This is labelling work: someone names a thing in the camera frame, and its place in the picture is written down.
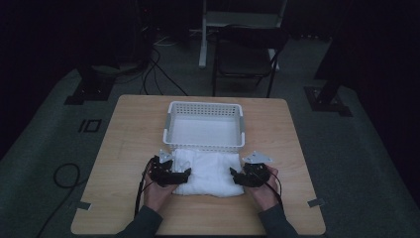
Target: white plastic basket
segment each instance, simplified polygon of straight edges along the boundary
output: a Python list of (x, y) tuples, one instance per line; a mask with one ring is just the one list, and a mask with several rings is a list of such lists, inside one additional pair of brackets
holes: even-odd
[(239, 104), (173, 101), (167, 111), (163, 142), (172, 150), (238, 153), (245, 145)]

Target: wooden table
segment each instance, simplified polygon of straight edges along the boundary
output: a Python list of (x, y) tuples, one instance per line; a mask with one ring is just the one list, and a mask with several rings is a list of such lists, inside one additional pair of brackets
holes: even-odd
[[(282, 99), (123, 95), (108, 126), (82, 202), (71, 225), (74, 234), (115, 234), (133, 219), (141, 173), (146, 162), (166, 149), (162, 134), (171, 101), (237, 103), (245, 119), (245, 157), (252, 151), (274, 159), (288, 221), (301, 235), (320, 235), (325, 224), (287, 103)], [(172, 195), (161, 212), (160, 235), (262, 235), (250, 196)]]

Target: controller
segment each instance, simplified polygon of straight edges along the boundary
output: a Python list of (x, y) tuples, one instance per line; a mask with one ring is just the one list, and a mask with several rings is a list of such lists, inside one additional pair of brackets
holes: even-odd
[(191, 175), (191, 168), (183, 173), (173, 173), (172, 163), (173, 160), (169, 160), (161, 163), (161, 159), (158, 156), (151, 158), (151, 169), (149, 170), (149, 176), (151, 179), (160, 186), (168, 184), (182, 184), (188, 182), (188, 177)]
[(230, 168), (235, 184), (249, 187), (259, 187), (269, 180), (270, 172), (264, 163), (245, 163), (243, 169), (244, 174), (240, 174)]

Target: white towel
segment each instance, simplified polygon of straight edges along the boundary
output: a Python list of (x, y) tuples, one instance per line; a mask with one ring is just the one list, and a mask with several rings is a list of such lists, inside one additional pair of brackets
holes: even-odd
[(176, 149), (172, 170), (184, 172), (191, 168), (188, 183), (181, 184), (173, 193), (180, 195), (214, 195), (218, 197), (235, 196), (244, 189), (234, 183), (230, 168), (242, 170), (239, 154), (201, 152)]

